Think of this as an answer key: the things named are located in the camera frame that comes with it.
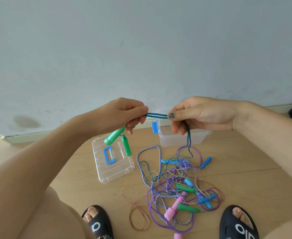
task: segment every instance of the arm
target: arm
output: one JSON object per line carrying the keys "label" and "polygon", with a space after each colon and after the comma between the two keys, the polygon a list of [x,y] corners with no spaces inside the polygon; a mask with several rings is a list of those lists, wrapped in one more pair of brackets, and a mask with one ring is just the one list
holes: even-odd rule
{"label": "arm", "polygon": [[[17,238],[42,195],[89,138],[143,123],[148,108],[140,101],[120,98],[67,121],[0,165],[0,238]],[[3,213],[10,220],[3,227]]]}
{"label": "arm", "polygon": [[168,118],[172,130],[186,133],[190,129],[237,130],[269,155],[292,177],[292,119],[245,101],[191,97],[176,105]]}

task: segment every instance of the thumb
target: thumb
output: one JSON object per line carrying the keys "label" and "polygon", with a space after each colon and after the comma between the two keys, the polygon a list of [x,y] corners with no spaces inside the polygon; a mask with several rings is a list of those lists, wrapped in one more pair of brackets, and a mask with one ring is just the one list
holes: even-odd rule
{"label": "thumb", "polygon": [[182,121],[186,119],[197,119],[200,113],[201,113],[201,109],[199,109],[199,106],[193,106],[188,109],[169,113],[167,116],[168,116],[168,119],[171,121]]}
{"label": "thumb", "polygon": [[148,107],[147,106],[138,106],[135,108],[132,108],[130,110],[125,111],[125,118],[126,120],[130,121],[133,120],[137,117],[142,117],[148,112]]}

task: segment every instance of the hand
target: hand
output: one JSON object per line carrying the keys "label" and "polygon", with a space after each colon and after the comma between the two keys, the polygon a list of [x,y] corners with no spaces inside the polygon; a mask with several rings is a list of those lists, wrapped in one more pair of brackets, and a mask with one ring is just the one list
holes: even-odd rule
{"label": "hand", "polygon": [[176,105],[168,114],[174,133],[187,131],[180,121],[186,120],[190,129],[235,130],[241,101],[193,96]]}
{"label": "hand", "polygon": [[146,120],[144,115],[148,107],[143,102],[118,98],[109,103],[82,115],[75,117],[82,125],[83,132],[91,138],[96,135],[113,132],[125,126],[125,130],[132,134],[132,129],[138,123]]}

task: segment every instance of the black slipper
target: black slipper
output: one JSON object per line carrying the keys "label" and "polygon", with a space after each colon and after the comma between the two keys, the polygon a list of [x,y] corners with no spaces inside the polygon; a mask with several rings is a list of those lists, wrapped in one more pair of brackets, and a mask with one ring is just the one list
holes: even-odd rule
{"label": "black slipper", "polygon": [[[232,209],[238,207],[249,217],[253,229],[244,224],[240,219],[232,214]],[[240,206],[228,206],[221,216],[219,226],[220,239],[259,239],[259,233],[251,216]]]}
{"label": "black slipper", "polygon": [[[96,238],[108,235],[114,239],[111,221],[109,220],[106,211],[99,205],[92,206],[95,207],[98,211],[97,216],[92,218],[92,220],[88,223],[88,225],[92,228],[94,235]],[[87,210],[88,208],[82,214],[82,218],[84,217]]]}

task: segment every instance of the clear box lid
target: clear box lid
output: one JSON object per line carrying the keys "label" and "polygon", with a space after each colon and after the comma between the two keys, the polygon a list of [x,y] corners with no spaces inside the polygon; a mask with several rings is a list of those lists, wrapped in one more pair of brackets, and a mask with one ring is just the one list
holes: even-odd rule
{"label": "clear box lid", "polygon": [[122,177],[135,168],[132,157],[126,155],[121,137],[108,146],[104,143],[107,136],[108,134],[92,141],[98,179],[102,184]]}

